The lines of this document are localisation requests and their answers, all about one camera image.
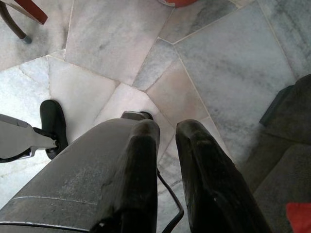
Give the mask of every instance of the black wire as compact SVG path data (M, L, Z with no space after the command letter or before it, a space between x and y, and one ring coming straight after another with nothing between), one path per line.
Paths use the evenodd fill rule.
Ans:
M169 191L170 195L174 199L174 201L175 201L175 203L179 209L178 214L169 222L169 224L166 226L166 228L162 231L162 233L170 233L170 232L172 232L174 227L177 225L177 223L181 220L181 218L184 216L185 211L184 211L184 208L182 207L181 203L179 202L178 198L176 197L175 193L172 191L170 186L165 182L165 180L161 176L159 169L157 170L157 176L159 177L161 182L164 184L166 189Z

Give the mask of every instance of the wooden chair leg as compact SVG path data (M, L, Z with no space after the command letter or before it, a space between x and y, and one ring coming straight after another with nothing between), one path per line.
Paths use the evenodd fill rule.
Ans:
M10 13L8 12L8 9L6 7L6 4L2 1L0 1L0 15L3 18L4 22L9 26L9 28L25 43L30 44L32 42L31 38L26 35L19 26L14 22L12 17L10 16Z

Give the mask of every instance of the marble floor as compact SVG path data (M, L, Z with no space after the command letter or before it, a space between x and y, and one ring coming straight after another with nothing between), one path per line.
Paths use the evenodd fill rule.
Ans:
M123 111L150 112L161 130L159 169L185 208L178 122L202 122L252 191L290 146L259 120L279 90L311 73L311 1L34 2L49 16L44 26L10 9L32 44L0 20L0 113L40 128L40 103L55 99L71 143ZM48 162L39 152L0 164L0 207ZM158 193L161 232L176 208L161 184ZM187 215L174 232L190 232Z

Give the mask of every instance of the red object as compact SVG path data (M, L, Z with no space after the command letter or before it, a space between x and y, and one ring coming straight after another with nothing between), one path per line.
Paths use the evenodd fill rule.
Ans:
M159 0L159 1L167 6L182 7L190 5L198 0Z
M288 203L286 215L294 233L311 233L311 203Z

